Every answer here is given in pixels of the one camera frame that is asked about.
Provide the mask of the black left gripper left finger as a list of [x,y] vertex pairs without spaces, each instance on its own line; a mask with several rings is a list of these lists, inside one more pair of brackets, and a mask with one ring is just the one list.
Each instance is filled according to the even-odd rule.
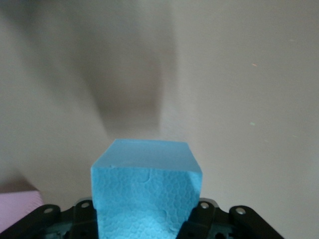
[[92,199],[66,211],[53,204],[38,207],[1,232],[2,239],[97,239],[97,213]]

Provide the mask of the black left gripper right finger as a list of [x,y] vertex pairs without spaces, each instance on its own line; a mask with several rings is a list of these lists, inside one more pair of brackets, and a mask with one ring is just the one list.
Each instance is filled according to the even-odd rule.
[[177,236],[178,239],[283,239],[256,211],[234,206],[229,212],[207,198],[199,199]]

